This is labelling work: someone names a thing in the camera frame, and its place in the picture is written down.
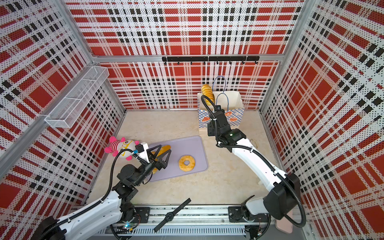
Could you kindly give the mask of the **ridged fake bread bottom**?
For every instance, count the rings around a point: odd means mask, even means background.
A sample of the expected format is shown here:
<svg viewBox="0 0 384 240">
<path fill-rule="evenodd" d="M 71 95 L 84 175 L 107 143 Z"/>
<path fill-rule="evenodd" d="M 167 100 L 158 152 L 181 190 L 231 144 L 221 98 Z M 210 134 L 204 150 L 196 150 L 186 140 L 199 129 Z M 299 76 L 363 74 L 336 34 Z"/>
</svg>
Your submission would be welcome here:
<svg viewBox="0 0 384 240">
<path fill-rule="evenodd" d="M 215 96 L 213 94 L 212 87 L 208 84 L 202 85 L 201 87 L 202 94 L 206 97 L 208 97 L 211 102 L 215 102 Z"/>
</svg>

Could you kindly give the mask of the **ring shaped fake bread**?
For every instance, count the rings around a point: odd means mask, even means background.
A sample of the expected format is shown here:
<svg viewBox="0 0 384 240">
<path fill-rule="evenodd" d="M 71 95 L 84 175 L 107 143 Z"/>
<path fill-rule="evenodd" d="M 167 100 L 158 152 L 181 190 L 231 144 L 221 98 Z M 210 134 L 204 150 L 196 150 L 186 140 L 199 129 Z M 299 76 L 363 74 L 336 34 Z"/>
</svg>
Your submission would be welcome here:
<svg viewBox="0 0 384 240">
<path fill-rule="evenodd" d="M 190 172 L 195 168 L 196 161 L 190 155 L 182 156 L 179 159 L 179 168 L 183 172 Z"/>
</svg>

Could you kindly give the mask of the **ridged fake bread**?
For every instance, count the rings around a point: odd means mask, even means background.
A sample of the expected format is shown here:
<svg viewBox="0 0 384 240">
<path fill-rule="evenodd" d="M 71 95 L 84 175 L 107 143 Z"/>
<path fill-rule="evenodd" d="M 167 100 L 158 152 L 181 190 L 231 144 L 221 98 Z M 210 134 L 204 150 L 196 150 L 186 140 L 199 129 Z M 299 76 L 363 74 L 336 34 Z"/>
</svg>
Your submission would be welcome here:
<svg viewBox="0 0 384 240">
<path fill-rule="evenodd" d="M 202 85 L 201 87 L 202 94 L 206 97 L 208 97 L 211 102 L 215 102 L 215 96 L 213 94 L 212 87 L 208 84 Z"/>
<path fill-rule="evenodd" d="M 166 152 L 167 150 L 170 150 L 171 149 L 171 146 L 170 145 L 165 145 L 165 146 L 162 146 L 162 148 L 160 149 L 159 153 L 158 153 L 158 156 L 163 154 L 164 152 Z M 155 174 L 156 172 L 158 171 L 157 168 L 154 168 L 152 173 Z"/>
</svg>

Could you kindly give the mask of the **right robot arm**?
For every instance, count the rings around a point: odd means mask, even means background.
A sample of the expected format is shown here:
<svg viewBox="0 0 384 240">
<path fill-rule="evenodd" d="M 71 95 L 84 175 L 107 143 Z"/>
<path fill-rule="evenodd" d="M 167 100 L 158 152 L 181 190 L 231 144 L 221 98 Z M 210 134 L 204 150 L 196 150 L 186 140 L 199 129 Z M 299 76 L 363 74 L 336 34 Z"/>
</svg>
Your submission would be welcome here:
<svg viewBox="0 0 384 240">
<path fill-rule="evenodd" d="M 242 215 L 252 221 L 257 215 L 267 214 L 276 220 L 287 219 L 303 228 L 307 217 L 300 198 L 300 180 L 287 174 L 265 158 L 239 129 L 231 129 L 222 109 L 207 108 L 210 122 L 208 135 L 214 136 L 218 148 L 227 149 L 240 158 L 260 179 L 268 191 L 265 197 L 249 197 L 242 203 Z"/>
</svg>

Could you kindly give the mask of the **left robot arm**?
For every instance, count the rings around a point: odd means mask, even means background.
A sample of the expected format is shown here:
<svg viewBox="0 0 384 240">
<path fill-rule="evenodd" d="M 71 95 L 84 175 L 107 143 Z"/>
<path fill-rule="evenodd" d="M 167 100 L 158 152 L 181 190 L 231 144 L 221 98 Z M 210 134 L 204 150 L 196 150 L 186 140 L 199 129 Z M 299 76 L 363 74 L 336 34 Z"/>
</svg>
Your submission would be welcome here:
<svg viewBox="0 0 384 240">
<path fill-rule="evenodd" d="M 113 172 L 107 192 L 98 200 L 58 219 L 44 219 L 32 235 L 33 240 L 86 240 L 100 229 L 119 221 L 135 218 L 132 198 L 138 193 L 137 187 L 152 174 L 154 169 L 166 169 L 171 150 L 161 152 L 162 145 L 148 148 L 146 143 L 136 145 L 134 150 L 122 149 L 115 156 L 118 160 L 125 152 L 139 160 L 141 166 L 125 165 L 117 175 L 119 182 L 113 185 Z"/>
</svg>

